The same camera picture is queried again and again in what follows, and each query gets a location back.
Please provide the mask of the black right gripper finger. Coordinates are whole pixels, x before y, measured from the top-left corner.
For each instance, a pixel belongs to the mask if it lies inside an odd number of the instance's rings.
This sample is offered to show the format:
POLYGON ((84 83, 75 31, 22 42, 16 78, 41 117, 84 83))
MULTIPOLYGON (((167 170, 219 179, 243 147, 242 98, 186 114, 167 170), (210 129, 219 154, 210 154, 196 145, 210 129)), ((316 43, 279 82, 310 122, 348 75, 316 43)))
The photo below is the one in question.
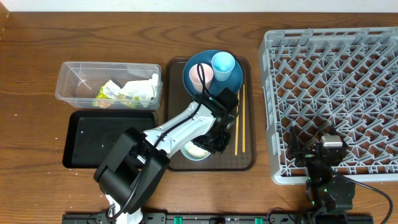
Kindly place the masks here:
POLYGON ((300 144, 295 133, 295 129, 293 126, 289 129, 289 143, 288 143, 288 150, 287 150, 287 158, 293 159, 296 158, 297 155, 300 153, 300 144))
POLYGON ((329 128, 329 135, 330 136, 340 136, 333 125, 331 125, 329 128))

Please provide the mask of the white cooked rice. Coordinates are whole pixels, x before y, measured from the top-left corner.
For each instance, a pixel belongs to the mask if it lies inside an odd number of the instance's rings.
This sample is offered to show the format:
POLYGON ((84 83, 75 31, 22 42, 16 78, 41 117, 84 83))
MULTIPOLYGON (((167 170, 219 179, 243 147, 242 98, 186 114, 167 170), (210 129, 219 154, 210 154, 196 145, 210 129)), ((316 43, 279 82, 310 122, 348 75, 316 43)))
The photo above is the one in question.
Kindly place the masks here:
POLYGON ((203 157, 206 157, 210 153, 196 145, 194 143, 189 142, 188 144, 185 145, 185 150, 189 156, 192 156, 194 158, 200 159, 203 157))

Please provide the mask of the light blue bowl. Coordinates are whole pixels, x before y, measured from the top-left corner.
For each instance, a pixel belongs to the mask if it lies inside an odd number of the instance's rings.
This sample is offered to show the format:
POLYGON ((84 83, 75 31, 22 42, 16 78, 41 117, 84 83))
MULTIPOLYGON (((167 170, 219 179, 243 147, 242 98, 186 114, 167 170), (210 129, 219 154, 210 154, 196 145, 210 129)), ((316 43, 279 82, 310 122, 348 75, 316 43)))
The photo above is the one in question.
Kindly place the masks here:
POLYGON ((186 158, 192 161, 200 161, 206 159, 210 155, 210 152, 196 146, 191 141, 184 145, 181 152, 186 158))

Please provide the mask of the white tissue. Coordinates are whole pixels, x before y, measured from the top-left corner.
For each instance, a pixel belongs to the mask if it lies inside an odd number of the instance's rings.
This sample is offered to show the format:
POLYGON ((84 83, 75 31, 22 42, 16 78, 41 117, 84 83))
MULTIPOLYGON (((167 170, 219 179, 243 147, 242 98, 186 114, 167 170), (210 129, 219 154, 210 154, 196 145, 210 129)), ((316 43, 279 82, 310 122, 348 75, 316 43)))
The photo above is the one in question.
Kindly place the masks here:
POLYGON ((120 90, 119 94, 128 100, 151 100, 157 95, 159 75, 152 74, 148 80, 136 80, 127 82, 120 90))

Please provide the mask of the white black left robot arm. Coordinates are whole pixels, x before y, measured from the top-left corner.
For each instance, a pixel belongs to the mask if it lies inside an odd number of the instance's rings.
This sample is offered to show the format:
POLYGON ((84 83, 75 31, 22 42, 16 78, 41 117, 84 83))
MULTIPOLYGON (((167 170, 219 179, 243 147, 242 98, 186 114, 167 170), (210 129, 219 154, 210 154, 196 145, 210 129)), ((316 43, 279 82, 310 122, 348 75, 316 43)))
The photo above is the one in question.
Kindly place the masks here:
POLYGON ((186 145, 222 153, 227 132, 235 120, 231 112, 239 101, 204 97, 192 101, 178 116, 142 133, 125 131, 94 174, 100 190, 110 199, 109 222, 139 223, 141 208, 157 188, 170 158, 186 145))

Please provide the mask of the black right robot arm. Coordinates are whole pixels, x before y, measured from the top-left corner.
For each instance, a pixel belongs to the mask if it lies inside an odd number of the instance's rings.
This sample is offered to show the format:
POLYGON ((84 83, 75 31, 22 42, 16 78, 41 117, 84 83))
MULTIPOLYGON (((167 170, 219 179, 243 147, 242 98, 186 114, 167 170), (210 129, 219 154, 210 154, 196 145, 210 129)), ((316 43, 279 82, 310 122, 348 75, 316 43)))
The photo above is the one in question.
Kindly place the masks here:
POLYGON ((346 212, 353 208, 355 184, 333 173, 333 166, 346 157, 347 143, 335 129, 330 135, 322 136, 310 148, 299 143, 295 129, 289 129, 287 157, 294 160, 296 167, 305 167, 307 199, 313 207, 298 215, 295 223, 347 223, 346 212))

